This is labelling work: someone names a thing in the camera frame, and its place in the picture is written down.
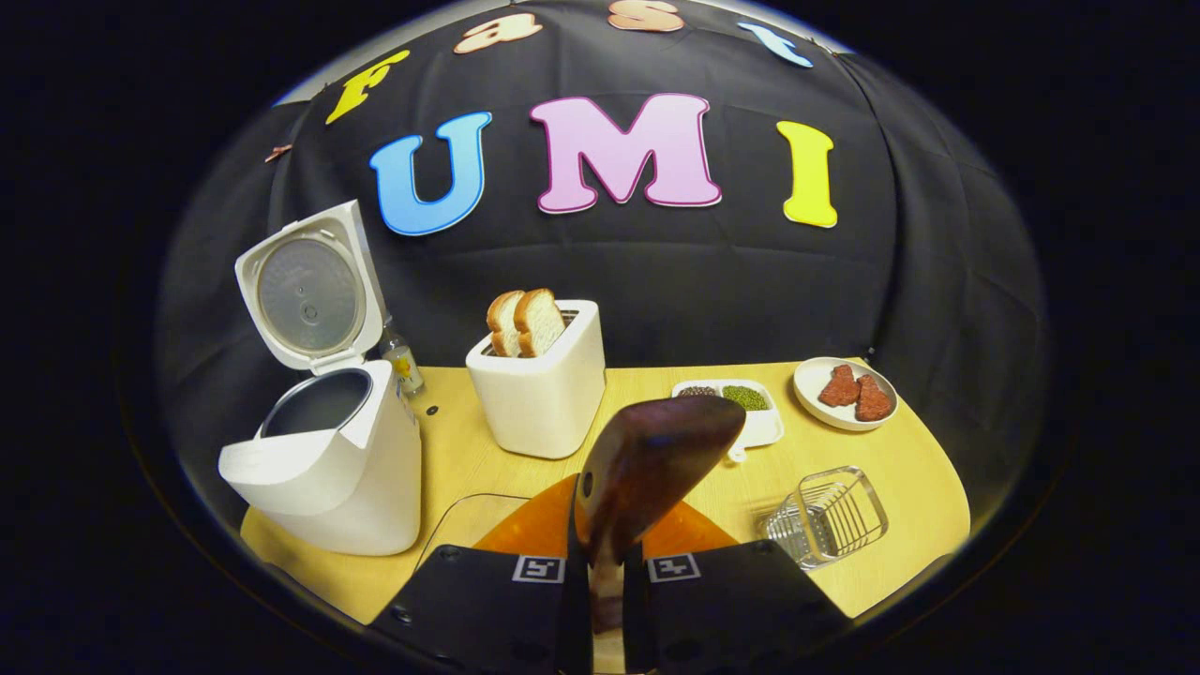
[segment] letter m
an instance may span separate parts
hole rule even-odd
[[[550,214],[582,211],[596,203],[583,184],[587,161],[608,196],[624,204],[654,156],[654,180],[646,198],[665,207],[709,207],[721,189],[708,174],[701,118],[708,101],[686,94],[655,94],[646,100],[629,131],[622,131],[590,98],[547,101],[529,110],[546,126],[550,190],[538,207]]]

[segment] table surface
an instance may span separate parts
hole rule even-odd
[[[878,429],[834,429],[800,407],[792,387],[797,365],[608,369],[587,438],[575,454],[559,460],[518,455],[497,446],[466,368],[422,368],[426,390],[410,399],[421,424],[424,473],[421,532],[410,549],[382,557],[329,552],[292,537],[254,508],[242,520],[241,536],[262,560],[356,621],[370,623],[412,577],[439,520],[460,500],[479,494],[536,495],[583,467],[596,435],[618,410],[667,398],[677,382],[755,380],[770,392],[784,420],[784,437],[746,449],[743,464],[721,462],[684,501],[733,538],[751,542],[762,538],[755,532],[755,518],[774,510],[802,478],[841,466],[859,467],[887,513],[888,531],[846,558],[809,572],[847,616],[858,616],[966,540],[971,524],[966,492],[946,453],[902,396],[900,410]],[[436,414],[426,414],[430,406],[438,406]]]

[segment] meat slice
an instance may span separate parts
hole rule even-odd
[[[827,406],[848,406],[858,400],[858,382],[854,382],[854,374],[848,365],[833,369],[833,380],[826,384],[817,400]]]
[[[892,400],[875,383],[875,378],[864,375],[858,378],[862,392],[858,395],[858,406],[854,407],[854,419],[859,422],[878,422],[892,412]]]

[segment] white rice cooker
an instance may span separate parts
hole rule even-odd
[[[364,363],[384,303],[358,202],[293,222],[234,264],[271,353],[311,377],[250,441],[221,450],[221,477],[295,537],[390,555],[416,540],[421,436],[392,365]]]

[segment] sauce bottle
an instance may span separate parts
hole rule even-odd
[[[383,336],[379,339],[379,356],[386,362],[391,363],[391,368],[396,370],[396,380],[400,383],[400,390],[408,396],[415,396],[425,390],[425,377],[421,376],[421,371],[416,368],[416,359],[413,358],[413,350],[408,346],[408,341],[396,333],[396,329],[391,323],[391,315],[388,315],[386,321],[383,323]]]

